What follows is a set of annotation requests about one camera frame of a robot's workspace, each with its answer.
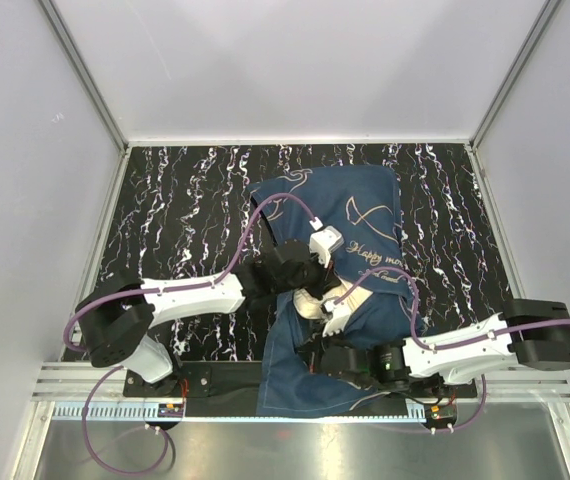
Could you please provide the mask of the cream pillow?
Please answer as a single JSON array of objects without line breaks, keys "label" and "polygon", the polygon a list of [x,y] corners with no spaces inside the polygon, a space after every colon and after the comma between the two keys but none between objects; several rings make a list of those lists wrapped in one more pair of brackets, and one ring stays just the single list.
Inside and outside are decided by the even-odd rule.
[{"label": "cream pillow", "polygon": [[[296,312],[308,320],[320,320],[323,318],[322,305],[334,298],[342,297],[351,289],[353,284],[347,280],[339,279],[340,285],[331,288],[321,299],[316,299],[307,290],[299,289],[293,293],[293,303]],[[345,299],[344,303],[355,312],[373,292],[361,286],[357,286]]]}]

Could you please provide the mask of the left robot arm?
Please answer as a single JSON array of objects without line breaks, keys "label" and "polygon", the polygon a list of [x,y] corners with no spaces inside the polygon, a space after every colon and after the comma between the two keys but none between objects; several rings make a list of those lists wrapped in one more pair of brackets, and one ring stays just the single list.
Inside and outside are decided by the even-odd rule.
[{"label": "left robot arm", "polygon": [[76,309],[91,365],[124,367],[158,395],[173,394],[181,372],[148,331],[179,318],[262,311],[278,295],[297,290],[321,300],[340,285],[332,255],[343,241],[328,233],[317,232],[308,243],[287,240],[228,273],[179,280],[118,277],[114,292],[97,291]]}]

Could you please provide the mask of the blue embroidered pillowcase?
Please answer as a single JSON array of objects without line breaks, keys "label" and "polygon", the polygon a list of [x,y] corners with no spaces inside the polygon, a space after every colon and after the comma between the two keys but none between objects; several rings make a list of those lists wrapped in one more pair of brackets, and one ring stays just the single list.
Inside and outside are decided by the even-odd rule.
[{"label": "blue embroidered pillowcase", "polygon": [[[344,337],[358,349],[369,349],[409,336],[422,320],[411,314],[413,295],[398,275],[402,257],[402,215],[397,175],[390,167],[354,165],[295,170],[249,187],[254,204],[273,194],[278,201],[263,211],[277,242],[309,241],[309,217],[333,226],[343,236],[334,253],[340,279],[373,294],[355,311]],[[259,416],[316,418],[337,415],[349,406],[379,396],[324,375],[312,374],[297,353],[311,333],[310,320],[294,307],[293,293],[277,299],[275,321],[266,337]]]}]

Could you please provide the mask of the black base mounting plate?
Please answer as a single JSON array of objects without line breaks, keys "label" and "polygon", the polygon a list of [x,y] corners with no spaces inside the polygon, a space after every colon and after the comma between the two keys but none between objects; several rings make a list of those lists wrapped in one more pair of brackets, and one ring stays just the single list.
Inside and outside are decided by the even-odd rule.
[{"label": "black base mounting plate", "polygon": [[[261,363],[188,361],[176,374],[155,384],[143,381],[131,371],[126,373],[123,395],[131,398],[153,399],[162,403],[174,399],[186,400],[191,417],[254,417],[258,405]],[[451,399],[474,399],[477,385],[472,382],[447,386],[438,376],[418,380],[401,392],[366,400],[356,407],[349,406],[337,415],[360,417],[400,417],[412,407],[422,416],[433,403],[445,407]]]}]

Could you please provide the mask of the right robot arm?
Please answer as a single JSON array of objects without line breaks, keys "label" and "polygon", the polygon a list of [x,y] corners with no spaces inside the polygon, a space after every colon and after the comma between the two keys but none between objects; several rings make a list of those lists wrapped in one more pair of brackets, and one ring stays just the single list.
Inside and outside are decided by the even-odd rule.
[{"label": "right robot arm", "polygon": [[562,302],[512,299],[472,326],[358,349],[342,335],[315,334],[297,353],[314,374],[358,389],[444,397],[454,386],[521,365],[570,370],[570,314]]}]

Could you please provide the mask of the aluminium frame rail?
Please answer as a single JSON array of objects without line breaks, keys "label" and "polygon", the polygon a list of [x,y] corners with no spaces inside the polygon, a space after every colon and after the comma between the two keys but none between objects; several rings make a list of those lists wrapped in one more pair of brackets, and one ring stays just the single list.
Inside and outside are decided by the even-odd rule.
[{"label": "aluminium frame rail", "polygon": [[[196,375],[188,380],[186,397],[127,397],[126,388],[132,376],[120,370],[103,383],[106,373],[87,362],[49,362],[41,367],[31,400],[54,404],[53,416],[59,420],[79,420],[82,409],[88,408],[89,421],[145,421],[148,423],[215,422],[215,423],[396,423],[424,424],[428,407],[423,400],[403,396],[385,397],[379,402],[361,406],[348,413],[319,418],[257,416],[255,392],[237,391],[231,397],[211,396],[213,373]],[[463,385],[456,394],[458,407],[474,406],[481,400],[484,388],[486,403],[556,404],[570,403],[570,387],[555,373],[507,370],[491,372],[486,381],[477,379]]]}]

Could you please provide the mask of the black marble pattern mat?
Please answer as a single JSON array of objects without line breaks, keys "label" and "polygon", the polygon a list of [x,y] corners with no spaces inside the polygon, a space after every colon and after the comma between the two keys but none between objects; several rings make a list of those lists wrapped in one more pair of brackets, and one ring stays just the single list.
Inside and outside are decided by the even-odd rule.
[{"label": "black marble pattern mat", "polygon": [[157,279],[216,273],[247,225],[252,183],[360,164],[399,178],[404,257],[430,326],[466,326],[521,295],[480,162],[460,143],[136,147],[119,171],[89,283],[122,271]]}]

